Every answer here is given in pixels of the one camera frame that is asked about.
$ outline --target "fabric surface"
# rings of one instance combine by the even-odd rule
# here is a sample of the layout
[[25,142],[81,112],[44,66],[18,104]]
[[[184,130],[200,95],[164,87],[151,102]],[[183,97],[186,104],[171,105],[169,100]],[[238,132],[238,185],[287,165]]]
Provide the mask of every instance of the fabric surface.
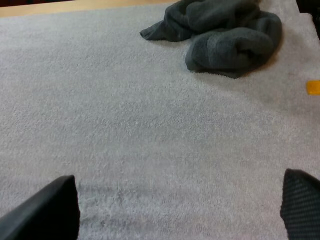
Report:
[[0,18],[0,216],[74,174],[79,240],[288,239],[285,170],[320,177],[311,16],[262,1],[282,46],[231,79],[140,36],[167,6]]
[[287,169],[280,215],[289,240],[320,239],[320,181],[301,170]]
[[140,35],[178,42],[201,33],[186,55],[187,68],[238,78],[269,60],[282,24],[277,15],[260,11],[256,0],[181,0]]

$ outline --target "crumpled towel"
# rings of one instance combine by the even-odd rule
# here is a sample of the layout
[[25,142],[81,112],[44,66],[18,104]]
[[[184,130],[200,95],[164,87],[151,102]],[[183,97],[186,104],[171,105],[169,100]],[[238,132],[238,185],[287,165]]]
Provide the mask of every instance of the crumpled towel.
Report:
[[257,0],[181,0],[140,35],[170,42],[197,35],[185,57],[187,68],[238,78],[269,60],[280,43],[282,23],[260,11]]

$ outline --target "towel fold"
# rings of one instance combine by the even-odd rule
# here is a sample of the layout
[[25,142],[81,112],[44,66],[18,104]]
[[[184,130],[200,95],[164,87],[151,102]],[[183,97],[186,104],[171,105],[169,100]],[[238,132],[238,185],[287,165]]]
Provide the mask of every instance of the towel fold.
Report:
[[191,44],[186,66],[191,71],[238,78],[269,60],[279,45],[281,31],[280,19],[275,14],[261,12],[247,27],[206,32]]
[[259,14],[256,0],[181,0],[140,34],[146,40],[179,42],[214,29],[244,27]]

